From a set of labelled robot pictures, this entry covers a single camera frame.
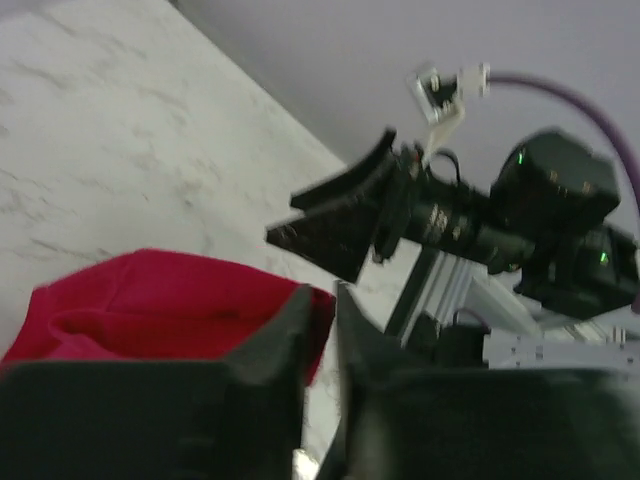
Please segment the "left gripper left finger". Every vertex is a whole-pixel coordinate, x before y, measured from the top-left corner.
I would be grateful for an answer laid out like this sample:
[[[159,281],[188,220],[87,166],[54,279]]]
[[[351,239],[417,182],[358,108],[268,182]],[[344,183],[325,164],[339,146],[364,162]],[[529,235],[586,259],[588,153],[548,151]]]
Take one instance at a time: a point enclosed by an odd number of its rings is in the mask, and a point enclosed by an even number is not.
[[[5,479],[289,479],[312,291],[217,361],[31,362],[1,376]]]

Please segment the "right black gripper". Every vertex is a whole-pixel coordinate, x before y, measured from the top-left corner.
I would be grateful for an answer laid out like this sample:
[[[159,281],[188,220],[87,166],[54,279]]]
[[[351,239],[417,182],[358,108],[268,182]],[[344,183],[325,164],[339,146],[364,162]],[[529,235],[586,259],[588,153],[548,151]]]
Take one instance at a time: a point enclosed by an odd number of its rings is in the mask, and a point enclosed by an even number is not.
[[[389,260],[409,225],[424,178],[419,143],[401,145],[382,210],[355,200],[316,206],[362,184],[389,155],[396,135],[394,128],[386,128],[373,149],[346,170],[293,193],[290,207],[309,211],[268,227],[265,241],[349,283],[358,280],[375,234],[373,262]]]

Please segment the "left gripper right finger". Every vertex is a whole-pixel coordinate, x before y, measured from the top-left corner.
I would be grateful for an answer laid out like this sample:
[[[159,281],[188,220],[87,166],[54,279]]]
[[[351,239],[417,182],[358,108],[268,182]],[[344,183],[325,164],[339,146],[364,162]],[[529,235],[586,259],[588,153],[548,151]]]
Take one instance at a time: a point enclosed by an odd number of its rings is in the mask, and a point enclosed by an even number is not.
[[[639,381],[603,369],[437,368],[336,287],[341,418],[324,479],[635,479]]]

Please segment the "magenta t shirt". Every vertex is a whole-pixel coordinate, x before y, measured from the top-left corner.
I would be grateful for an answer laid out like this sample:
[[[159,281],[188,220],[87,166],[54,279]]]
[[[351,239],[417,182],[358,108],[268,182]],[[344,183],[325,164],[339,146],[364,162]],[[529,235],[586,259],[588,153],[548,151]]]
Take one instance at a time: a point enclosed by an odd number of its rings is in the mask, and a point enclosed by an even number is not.
[[[294,358],[313,379],[335,298],[231,261],[159,249],[37,287],[1,369],[28,362],[204,360],[255,380]]]

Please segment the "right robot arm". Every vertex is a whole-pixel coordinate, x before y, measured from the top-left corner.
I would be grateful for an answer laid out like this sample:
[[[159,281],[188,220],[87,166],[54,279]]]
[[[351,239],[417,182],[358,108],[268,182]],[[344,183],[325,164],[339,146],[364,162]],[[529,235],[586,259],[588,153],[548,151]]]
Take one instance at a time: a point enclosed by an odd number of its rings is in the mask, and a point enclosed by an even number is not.
[[[517,145],[488,192],[438,178],[418,144],[386,131],[350,169],[295,193],[295,218],[269,244],[353,283],[401,240],[519,273],[515,292],[579,320],[629,306],[637,245],[606,218],[620,195],[612,164],[558,130]]]

